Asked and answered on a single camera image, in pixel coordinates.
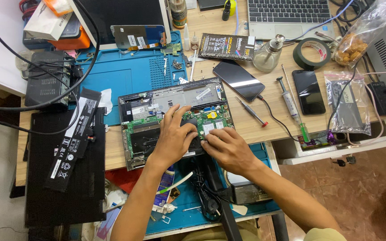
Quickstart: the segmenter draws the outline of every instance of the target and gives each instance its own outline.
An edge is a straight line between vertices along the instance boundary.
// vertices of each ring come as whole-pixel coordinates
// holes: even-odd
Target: black smartphone
[[[253,101],[265,89],[264,84],[234,60],[221,61],[213,72],[248,102]]]
[[[315,72],[313,70],[295,70],[293,71],[293,78],[303,114],[324,114],[324,101]]]

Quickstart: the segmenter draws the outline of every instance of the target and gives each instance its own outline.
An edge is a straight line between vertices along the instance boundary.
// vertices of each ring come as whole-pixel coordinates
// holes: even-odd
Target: glass bottle
[[[285,36],[277,34],[274,39],[265,43],[254,53],[254,66],[260,71],[270,73],[278,64],[284,41]]]
[[[182,29],[187,23],[187,5],[185,0],[170,0],[172,24],[175,28]]]

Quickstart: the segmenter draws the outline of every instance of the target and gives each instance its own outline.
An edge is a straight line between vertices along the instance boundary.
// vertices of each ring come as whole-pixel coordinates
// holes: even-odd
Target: laptop keyboard
[[[323,23],[331,18],[327,0],[248,0],[250,22]]]

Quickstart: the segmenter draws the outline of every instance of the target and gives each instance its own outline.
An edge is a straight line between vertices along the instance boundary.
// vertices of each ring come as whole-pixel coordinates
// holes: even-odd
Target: roll of tape
[[[302,47],[309,46],[316,49],[320,55],[319,62],[312,62],[307,60],[302,55]],[[316,39],[316,38],[306,38],[299,42],[299,44],[294,48],[293,51],[294,61],[301,68],[306,70],[315,70],[323,67],[326,63],[330,61],[330,48],[325,44],[325,42]]]

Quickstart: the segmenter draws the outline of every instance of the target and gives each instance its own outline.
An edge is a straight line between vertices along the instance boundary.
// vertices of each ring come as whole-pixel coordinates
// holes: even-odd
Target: white box
[[[24,30],[33,37],[58,41],[72,12],[57,17],[44,1],[36,8]]]

